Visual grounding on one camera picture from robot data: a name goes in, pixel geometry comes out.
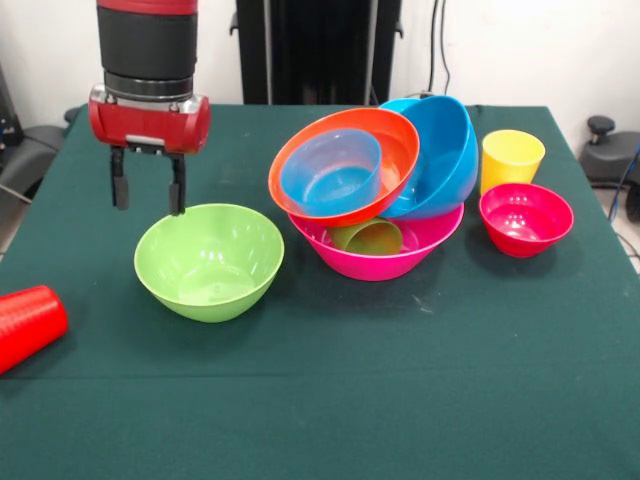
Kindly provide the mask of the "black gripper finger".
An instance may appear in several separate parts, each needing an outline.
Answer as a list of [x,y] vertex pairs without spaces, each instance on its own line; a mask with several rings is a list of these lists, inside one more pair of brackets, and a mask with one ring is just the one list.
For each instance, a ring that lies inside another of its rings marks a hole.
[[169,207],[173,216],[185,212],[186,163],[183,154],[171,154],[173,180],[169,185]]
[[112,203],[118,210],[125,211],[129,207],[129,185],[124,172],[124,149],[111,146],[110,154]]

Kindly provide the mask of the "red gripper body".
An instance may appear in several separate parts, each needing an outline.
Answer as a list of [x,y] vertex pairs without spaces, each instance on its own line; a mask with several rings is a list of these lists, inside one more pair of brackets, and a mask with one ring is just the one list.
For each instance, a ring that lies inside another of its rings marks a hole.
[[180,102],[141,102],[116,97],[98,84],[89,97],[89,123],[96,138],[111,146],[195,154],[207,141],[211,107],[203,95]]

